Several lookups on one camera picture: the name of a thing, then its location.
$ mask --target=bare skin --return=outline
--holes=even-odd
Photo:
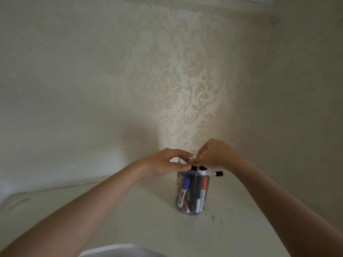
[[[181,157],[188,164],[169,162]],[[136,161],[40,221],[17,238],[0,257],[76,257],[114,206],[142,177],[187,171],[191,165],[224,168],[246,187],[275,229],[289,254],[343,256],[343,234],[283,190],[254,164],[223,141],[210,139],[197,158],[182,150],[164,149]]]
[[[210,139],[201,147],[197,158],[188,163],[232,172],[246,187],[292,257],[343,256],[340,231],[225,142]]]

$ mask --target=finger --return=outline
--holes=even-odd
[[[174,172],[174,171],[188,171],[191,169],[190,164],[180,164],[177,162],[168,162],[166,165],[167,172]]]
[[[204,165],[208,165],[206,164],[208,160],[208,157],[205,155],[204,157],[201,158],[195,158],[195,159],[191,159],[188,164],[191,164],[192,166],[204,166]]]
[[[188,163],[189,158],[193,157],[193,154],[185,150],[172,149],[169,152],[169,160],[171,160],[174,157],[179,157]]]
[[[206,155],[206,153],[207,153],[207,144],[205,143],[203,146],[201,146],[201,148],[199,149],[199,151],[198,151],[198,154],[197,154],[197,158],[199,158],[199,157],[202,157],[202,156],[204,156],[204,155]]]

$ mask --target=transparent container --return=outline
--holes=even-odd
[[[179,158],[180,164],[186,164]],[[205,208],[211,169],[192,166],[189,171],[178,172],[176,182],[176,207],[186,215],[197,215]]]

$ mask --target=clear plastic jar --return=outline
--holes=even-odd
[[[177,173],[176,207],[180,212],[197,215],[204,210],[211,171],[204,166],[192,166],[189,171]]]

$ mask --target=forearm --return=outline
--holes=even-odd
[[[343,256],[343,236],[256,166],[243,160],[233,174],[264,213],[291,256]]]
[[[133,163],[71,201],[17,238],[0,256],[78,256],[139,179],[139,168]]]

